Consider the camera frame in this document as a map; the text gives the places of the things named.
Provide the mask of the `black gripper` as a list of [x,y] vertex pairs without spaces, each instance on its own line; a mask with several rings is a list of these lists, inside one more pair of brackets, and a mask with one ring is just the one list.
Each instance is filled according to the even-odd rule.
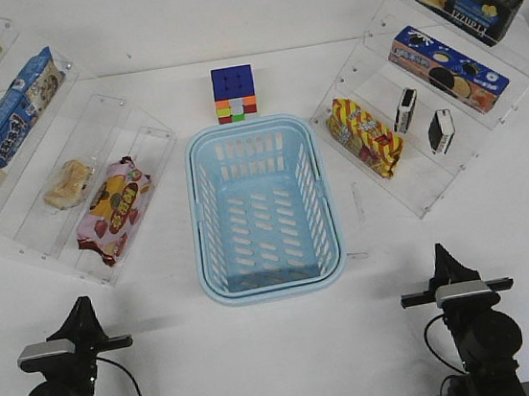
[[93,355],[101,352],[109,352],[117,349],[125,349],[133,344],[132,335],[123,335],[108,338],[103,330],[102,324],[97,319],[94,307],[87,296],[78,297],[71,312],[59,329],[47,341],[68,339],[70,341],[93,339],[85,344],[77,344],[75,354]]
[[430,290],[402,295],[400,304],[403,309],[428,303],[444,304],[452,299],[483,295],[491,291],[506,291],[514,284],[509,277],[480,280],[477,270],[463,266],[441,244],[434,246],[435,264],[434,274],[429,281]]

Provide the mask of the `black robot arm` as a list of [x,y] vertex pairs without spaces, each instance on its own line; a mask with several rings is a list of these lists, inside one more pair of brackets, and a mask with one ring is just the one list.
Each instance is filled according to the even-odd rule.
[[87,296],[77,298],[62,324],[45,341],[24,347],[18,357],[22,371],[44,376],[28,396],[94,396],[99,354],[132,344],[132,336],[106,335]]
[[403,308],[434,303],[448,327],[462,366],[449,377],[442,396],[525,396],[514,355],[522,346],[521,329],[498,312],[500,291],[513,279],[490,281],[463,266],[441,244],[435,245],[434,275],[428,288],[401,298]]

